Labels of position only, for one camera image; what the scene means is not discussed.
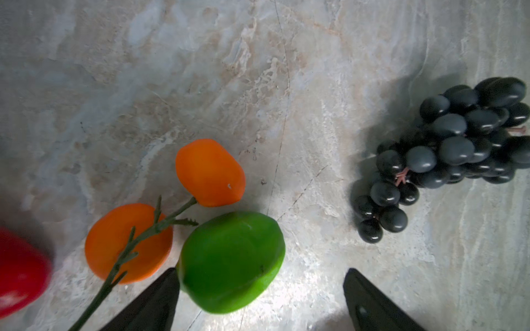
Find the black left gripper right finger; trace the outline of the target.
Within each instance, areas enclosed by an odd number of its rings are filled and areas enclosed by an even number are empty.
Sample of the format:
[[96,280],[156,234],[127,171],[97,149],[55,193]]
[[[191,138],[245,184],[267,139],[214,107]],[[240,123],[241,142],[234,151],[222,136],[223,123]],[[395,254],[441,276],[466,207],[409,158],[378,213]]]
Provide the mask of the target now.
[[343,290],[356,330],[425,331],[360,271],[354,268],[348,270]]

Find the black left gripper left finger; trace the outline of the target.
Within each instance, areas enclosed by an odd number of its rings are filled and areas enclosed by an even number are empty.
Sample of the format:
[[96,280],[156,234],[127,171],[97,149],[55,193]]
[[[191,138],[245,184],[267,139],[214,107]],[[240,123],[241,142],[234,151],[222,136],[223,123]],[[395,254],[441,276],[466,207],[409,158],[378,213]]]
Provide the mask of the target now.
[[180,294],[176,268],[169,268],[102,330],[171,330]]

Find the green fake pepper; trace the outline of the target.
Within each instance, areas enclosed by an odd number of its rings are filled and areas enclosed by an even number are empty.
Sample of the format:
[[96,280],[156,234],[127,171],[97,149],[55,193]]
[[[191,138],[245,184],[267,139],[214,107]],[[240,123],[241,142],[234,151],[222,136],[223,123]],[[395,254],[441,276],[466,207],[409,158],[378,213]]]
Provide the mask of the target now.
[[275,219],[229,212],[198,226],[185,241],[177,263],[180,287],[207,313],[232,313],[269,287],[285,254]]

